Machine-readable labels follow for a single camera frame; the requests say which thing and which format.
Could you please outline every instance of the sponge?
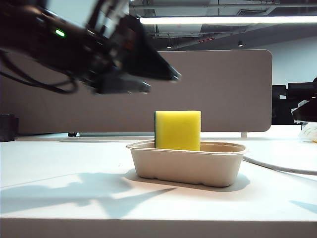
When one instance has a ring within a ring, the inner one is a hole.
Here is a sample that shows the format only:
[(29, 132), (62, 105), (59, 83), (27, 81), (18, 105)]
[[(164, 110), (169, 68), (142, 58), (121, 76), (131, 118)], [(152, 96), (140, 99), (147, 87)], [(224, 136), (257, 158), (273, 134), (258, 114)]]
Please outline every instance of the sponge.
[(200, 150), (200, 111), (156, 111), (155, 148)]

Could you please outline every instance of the paper pulp container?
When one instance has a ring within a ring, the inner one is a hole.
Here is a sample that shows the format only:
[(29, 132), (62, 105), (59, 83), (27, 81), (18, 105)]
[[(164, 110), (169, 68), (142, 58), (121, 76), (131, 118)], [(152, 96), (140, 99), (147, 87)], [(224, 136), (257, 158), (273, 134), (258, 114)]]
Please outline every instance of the paper pulp container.
[(156, 149), (154, 140), (127, 148), (140, 177), (215, 187), (234, 183), (247, 152), (244, 145), (212, 141), (201, 141), (200, 151)]

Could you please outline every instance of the fluorescent light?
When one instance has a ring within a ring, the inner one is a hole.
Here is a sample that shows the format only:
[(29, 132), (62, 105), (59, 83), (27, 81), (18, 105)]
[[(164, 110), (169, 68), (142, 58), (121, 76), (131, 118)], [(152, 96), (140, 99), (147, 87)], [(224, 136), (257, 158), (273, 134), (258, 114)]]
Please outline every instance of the fluorescent light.
[(197, 16), (142, 17), (142, 24), (247, 24), (247, 23), (317, 23), (317, 16)]

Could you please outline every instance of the white wall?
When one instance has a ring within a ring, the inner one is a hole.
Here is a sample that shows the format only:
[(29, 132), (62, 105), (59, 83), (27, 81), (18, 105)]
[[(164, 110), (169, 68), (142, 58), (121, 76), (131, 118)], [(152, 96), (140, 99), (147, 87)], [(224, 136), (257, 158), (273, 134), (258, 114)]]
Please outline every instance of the white wall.
[(317, 76), (317, 37), (264, 45), (257, 49), (267, 49), (273, 55), (273, 85), (312, 82)]
[(49, 0), (47, 8), (65, 19), (84, 25), (95, 2), (96, 0)]

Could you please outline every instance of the white table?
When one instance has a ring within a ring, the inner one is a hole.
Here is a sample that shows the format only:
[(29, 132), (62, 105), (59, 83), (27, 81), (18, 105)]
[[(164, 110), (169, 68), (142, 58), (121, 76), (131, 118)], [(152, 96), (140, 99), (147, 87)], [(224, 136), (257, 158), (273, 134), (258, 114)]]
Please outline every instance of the white table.
[[(203, 133), (248, 157), (317, 170), (300, 126)], [(139, 178), (133, 138), (21, 137), (1, 144), (1, 237), (317, 237), (317, 178), (242, 162), (226, 188)]]

